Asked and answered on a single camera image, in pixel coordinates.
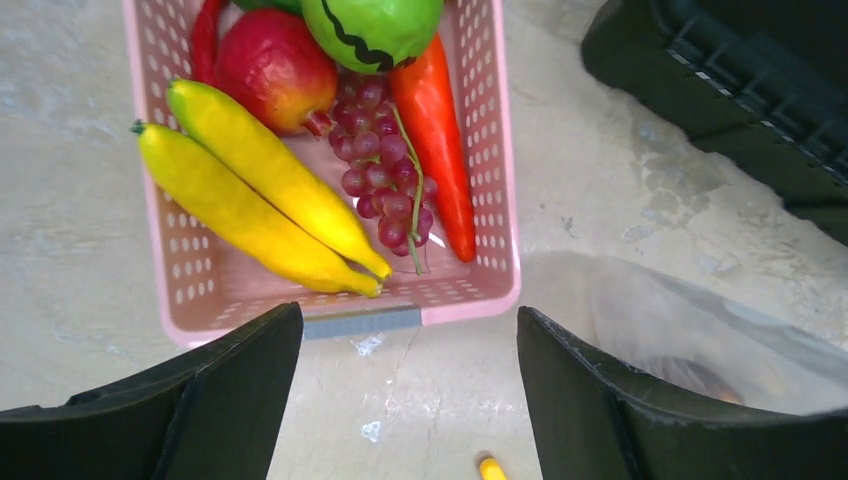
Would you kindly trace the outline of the green toy bell pepper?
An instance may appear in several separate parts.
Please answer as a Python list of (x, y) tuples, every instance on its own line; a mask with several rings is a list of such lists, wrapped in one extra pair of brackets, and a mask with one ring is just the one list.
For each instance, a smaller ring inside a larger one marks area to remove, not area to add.
[(245, 12), (271, 8), (297, 16), (302, 15), (300, 0), (233, 0), (233, 3)]

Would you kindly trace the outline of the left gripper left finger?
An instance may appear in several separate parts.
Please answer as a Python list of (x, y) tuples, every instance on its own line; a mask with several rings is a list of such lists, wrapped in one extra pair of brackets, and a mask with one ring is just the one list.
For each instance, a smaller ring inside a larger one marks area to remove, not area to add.
[(264, 479), (303, 338), (295, 303), (57, 407), (1, 414), (5, 479)]

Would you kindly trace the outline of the yellow handled screwdriver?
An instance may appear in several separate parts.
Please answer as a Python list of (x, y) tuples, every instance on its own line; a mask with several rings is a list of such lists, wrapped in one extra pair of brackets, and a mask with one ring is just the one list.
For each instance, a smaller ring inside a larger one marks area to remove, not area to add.
[(478, 462), (478, 472), (482, 480), (508, 480), (503, 468), (492, 456), (486, 456)]

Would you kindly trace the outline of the black plastic toolbox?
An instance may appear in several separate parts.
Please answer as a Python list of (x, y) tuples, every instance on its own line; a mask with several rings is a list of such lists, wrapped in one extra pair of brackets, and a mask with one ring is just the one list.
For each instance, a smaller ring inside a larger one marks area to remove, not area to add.
[(585, 69), (847, 239), (843, 1), (609, 1)]

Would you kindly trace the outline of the orange toy carrot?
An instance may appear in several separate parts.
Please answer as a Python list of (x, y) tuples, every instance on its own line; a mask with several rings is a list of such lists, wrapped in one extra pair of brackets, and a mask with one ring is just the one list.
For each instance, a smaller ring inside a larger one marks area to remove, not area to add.
[(441, 38), (435, 36), (424, 53), (390, 72), (388, 80), (423, 173), (438, 186), (435, 204), (448, 243), (459, 261), (469, 263), (476, 256), (472, 196)]

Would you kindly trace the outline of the yellow toy banana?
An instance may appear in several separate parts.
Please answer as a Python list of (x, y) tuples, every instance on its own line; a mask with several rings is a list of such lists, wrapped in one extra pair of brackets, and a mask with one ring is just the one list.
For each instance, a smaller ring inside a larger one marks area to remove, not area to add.
[(167, 103), (192, 139), (308, 235), (382, 281), (393, 275), (350, 208), (245, 107), (212, 86), (180, 78), (169, 83)]
[(351, 268), (267, 203), (186, 135), (137, 120), (142, 161), (156, 185), (221, 239), (274, 274), (308, 289), (374, 298), (382, 285)]

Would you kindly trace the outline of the clear zip top bag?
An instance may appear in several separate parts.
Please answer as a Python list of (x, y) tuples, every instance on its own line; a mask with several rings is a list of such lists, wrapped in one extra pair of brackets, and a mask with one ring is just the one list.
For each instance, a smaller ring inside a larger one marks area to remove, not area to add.
[(523, 300), (592, 346), (717, 400), (786, 414), (847, 404), (847, 352), (787, 321), (611, 257), (548, 254)]

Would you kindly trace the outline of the purple toy grapes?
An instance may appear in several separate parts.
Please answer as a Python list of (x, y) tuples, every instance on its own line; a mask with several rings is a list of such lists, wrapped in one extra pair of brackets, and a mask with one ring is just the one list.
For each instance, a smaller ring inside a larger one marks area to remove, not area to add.
[(329, 145), (347, 164), (341, 188), (356, 213), (375, 228), (383, 249), (409, 260), (407, 271), (428, 273), (437, 185), (423, 173), (387, 78), (342, 71), (330, 119)]

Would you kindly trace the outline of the red toy chili pepper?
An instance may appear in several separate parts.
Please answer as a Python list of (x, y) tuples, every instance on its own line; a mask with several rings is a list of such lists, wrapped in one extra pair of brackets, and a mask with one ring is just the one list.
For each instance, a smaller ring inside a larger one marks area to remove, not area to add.
[(215, 81), (220, 17), (229, 0), (205, 0), (195, 18), (190, 33), (190, 64), (192, 79), (208, 85)]

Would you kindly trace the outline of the green toy melon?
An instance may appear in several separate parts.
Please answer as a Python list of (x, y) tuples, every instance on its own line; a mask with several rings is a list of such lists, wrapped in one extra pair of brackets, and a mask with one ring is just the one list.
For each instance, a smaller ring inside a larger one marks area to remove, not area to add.
[(430, 45), (445, 3), (436, 0), (312, 0), (302, 16), (322, 50), (348, 70), (387, 73)]

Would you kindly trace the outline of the pink plastic basket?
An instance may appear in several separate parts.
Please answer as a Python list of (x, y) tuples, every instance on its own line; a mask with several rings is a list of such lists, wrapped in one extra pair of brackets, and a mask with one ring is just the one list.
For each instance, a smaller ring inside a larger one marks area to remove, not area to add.
[(514, 304), (520, 264), (502, 5), (451, 1), (439, 33), (474, 208), (473, 261), (460, 262), (435, 225), (421, 267), (394, 258), (378, 298), (321, 294), (267, 271), (146, 180), (158, 312), (173, 341), (201, 346), (289, 302), (300, 305), (309, 339), (494, 316)]

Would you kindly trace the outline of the yellow toy banana lower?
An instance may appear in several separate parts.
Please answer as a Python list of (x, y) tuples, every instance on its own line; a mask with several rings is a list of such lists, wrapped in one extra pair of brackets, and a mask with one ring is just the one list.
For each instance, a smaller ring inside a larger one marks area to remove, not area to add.
[(274, 274), (308, 289), (374, 298), (382, 285), (351, 268), (267, 203), (186, 135), (137, 120), (142, 161), (156, 185), (221, 239)]

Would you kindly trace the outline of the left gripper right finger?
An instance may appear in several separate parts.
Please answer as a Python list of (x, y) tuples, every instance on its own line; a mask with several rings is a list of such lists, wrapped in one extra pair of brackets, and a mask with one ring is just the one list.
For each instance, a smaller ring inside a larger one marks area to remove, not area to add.
[(539, 310), (517, 352), (546, 479), (843, 479), (847, 412), (771, 412), (713, 399), (586, 343)]

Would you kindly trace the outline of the red toy pomegranate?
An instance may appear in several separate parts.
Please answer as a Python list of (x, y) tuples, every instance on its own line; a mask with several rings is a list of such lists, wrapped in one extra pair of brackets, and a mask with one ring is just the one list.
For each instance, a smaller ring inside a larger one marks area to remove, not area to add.
[(292, 13), (243, 14), (218, 44), (212, 81), (278, 136), (321, 138), (331, 129), (336, 63)]

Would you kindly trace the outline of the yellow toy banana upper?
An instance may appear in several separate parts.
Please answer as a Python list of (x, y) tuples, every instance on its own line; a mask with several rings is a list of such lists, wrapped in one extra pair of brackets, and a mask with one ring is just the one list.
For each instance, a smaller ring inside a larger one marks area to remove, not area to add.
[(308, 235), (382, 281), (393, 275), (350, 208), (245, 107), (212, 86), (180, 78), (169, 83), (167, 103), (192, 139)]

